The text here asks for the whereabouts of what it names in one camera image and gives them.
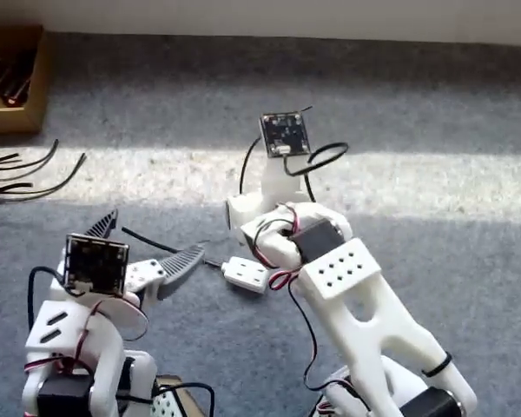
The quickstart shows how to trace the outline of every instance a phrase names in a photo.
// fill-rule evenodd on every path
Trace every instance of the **electrical connector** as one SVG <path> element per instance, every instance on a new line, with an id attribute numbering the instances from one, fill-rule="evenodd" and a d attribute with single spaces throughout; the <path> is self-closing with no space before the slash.
<path id="1" fill-rule="evenodd" d="M 270 271 L 263 265 L 237 256 L 222 263 L 221 271 L 228 282 L 259 294 L 265 292 L 270 278 Z"/>

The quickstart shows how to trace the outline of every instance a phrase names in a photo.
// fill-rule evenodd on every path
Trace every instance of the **black wire on floor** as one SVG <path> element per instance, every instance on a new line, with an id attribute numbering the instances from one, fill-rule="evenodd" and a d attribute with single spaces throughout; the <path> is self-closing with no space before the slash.
<path id="1" fill-rule="evenodd" d="M 52 144 L 52 148 L 50 149 L 50 151 L 48 152 L 48 154 L 40 159 L 39 161 L 36 161 L 36 162 L 30 162 L 29 164 L 25 164 L 25 166 L 21 166 L 21 165 L 18 165 L 16 167 L 7 167 L 7 168 L 2 168 L 0 169 L 0 171 L 5 171 L 5 170 L 9 170 L 9 169 L 22 169 L 22 168 L 28 168 L 28 167 L 31 167 L 31 166 L 35 166 L 33 169 L 31 169 L 30 171 L 28 172 L 25 172 L 24 174 L 20 174 L 20 175 L 15 175 L 15 176 L 10 176 L 8 178 L 0 178 L 0 182 L 7 182 L 7 181 L 15 181 L 15 180 L 19 180 L 21 178 L 24 178 L 26 176 L 29 176 L 31 174 L 35 174 L 37 171 L 40 171 L 42 168 L 44 168 L 51 160 L 52 158 L 54 157 L 54 154 L 56 153 L 57 149 L 58 149 L 58 144 L 60 142 L 56 139 L 54 141 L 54 143 Z"/>

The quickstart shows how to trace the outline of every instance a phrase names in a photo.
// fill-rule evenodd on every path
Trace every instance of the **robotic arm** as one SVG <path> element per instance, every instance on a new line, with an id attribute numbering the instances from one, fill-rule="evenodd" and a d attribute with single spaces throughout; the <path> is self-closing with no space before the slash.
<path id="1" fill-rule="evenodd" d="M 333 379 L 348 376 L 371 416 L 460 417 L 475 410 L 475 393 L 452 357 L 411 317 L 343 215 L 318 203 L 289 202 L 244 224 L 241 232 L 263 263 L 293 275 L 346 361 Z M 369 321 L 358 320 L 346 306 L 353 293 L 372 308 Z M 426 382 L 382 356 L 382 348 L 415 360 Z M 364 404 L 342 387 L 332 384 L 325 394 L 337 414 L 367 415 Z"/>
<path id="2" fill-rule="evenodd" d="M 471 414 L 477 399 L 452 357 L 411 317 L 346 218 L 313 201 L 306 175 L 308 194 L 301 189 L 297 173 L 337 160 L 347 146 L 328 144 L 311 152 L 301 112 L 263 115 L 260 132 L 267 150 L 260 189 L 228 198 L 228 226 L 264 267 L 282 269 L 268 280 L 272 289 L 296 282 L 344 358 L 346 366 L 325 384 L 325 406 L 347 417 Z M 332 148 L 345 151 L 313 162 Z M 355 293 L 373 311 L 370 320 L 356 318 L 347 307 L 347 296 Z M 383 356 L 383 348 L 415 360 L 425 380 Z M 347 379 L 362 400 L 343 384 L 329 383 L 336 379 Z M 327 410 L 317 408 L 319 415 Z"/>
<path id="3" fill-rule="evenodd" d="M 148 325 L 143 309 L 172 295 L 202 264 L 204 252 L 191 247 L 128 265 L 129 247 L 107 239 L 116 217 L 114 211 L 84 235 L 68 235 L 49 299 L 25 345 L 26 416 L 154 415 L 155 361 L 125 350 L 118 328 Z"/>

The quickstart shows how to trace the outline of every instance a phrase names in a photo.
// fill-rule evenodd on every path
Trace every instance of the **red wire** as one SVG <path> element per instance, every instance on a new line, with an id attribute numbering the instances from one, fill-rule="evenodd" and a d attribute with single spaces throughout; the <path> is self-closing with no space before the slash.
<path id="1" fill-rule="evenodd" d="M 284 288 L 287 283 L 297 276 L 300 268 L 294 269 L 293 271 L 278 271 L 275 274 L 272 274 L 270 278 L 268 278 L 268 286 L 273 291 L 279 291 Z"/>
<path id="2" fill-rule="evenodd" d="M 85 342 L 85 340 L 89 336 L 89 330 L 87 329 L 87 326 L 89 325 L 90 318 L 98 312 L 98 308 L 101 306 L 101 304 L 103 302 L 105 302 L 105 301 L 108 301 L 108 300 L 119 300 L 119 301 L 125 302 L 127 305 L 132 307 L 135 311 L 137 311 L 139 314 L 141 314 L 145 318 L 145 321 L 146 321 L 145 330 L 141 334 L 139 334 L 139 336 L 137 336 L 136 338 L 130 339 L 128 341 L 136 341 L 138 339 L 141 339 L 147 333 L 147 330 L 148 330 L 148 317 L 138 307 L 134 306 L 131 302 L 127 301 L 126 299 L 124 299 L 124 298 L 122 298 L 120 296 L 113 296 L 111 298 L 104 298 L 104 299 L 100 300 L 99 302 L 97 302 L 93 306 L 93 308 L 90 310 L 89 315 L 87 316 L 87 320 L 85 321 L 85 324 L 83 326 L 83 331 L 81 332 L 81 335 L 79 336 L 79 341 L 77 341 L 76 354 L 75 354 L 75 360 L 76 361 L 79 361 L 79 357 L 81 356 L 81 352 L 82 352 L 82 348 L 83 348 L 83 343 Z"/>
<path id="3" fill-rule="evenodd" d="M 299 216 L 297 215 L 297 212 L 295 211 L 295 208 L 288 206 L 287 204 L 281 204 L 281 205 L 292 212 L 292 215 L 293 215 L 292 234 L 297 233 L 300 228 L 300 221 L 299 221 Z M 268 258 L 266 258 L 266 256 L 264 256 L 264 254 L 262 254 L 260 252 L 260 250 L 258 248 L 254 248 L 253 255 L 255 255 L 255 257 L 260 261 L 260 263 L 262 263 L 267 268 L 274 269 L 274 268 L 278 267 L 277 265 L 274 265 L 272 262 L 270 262 L 268 260 Z"/>

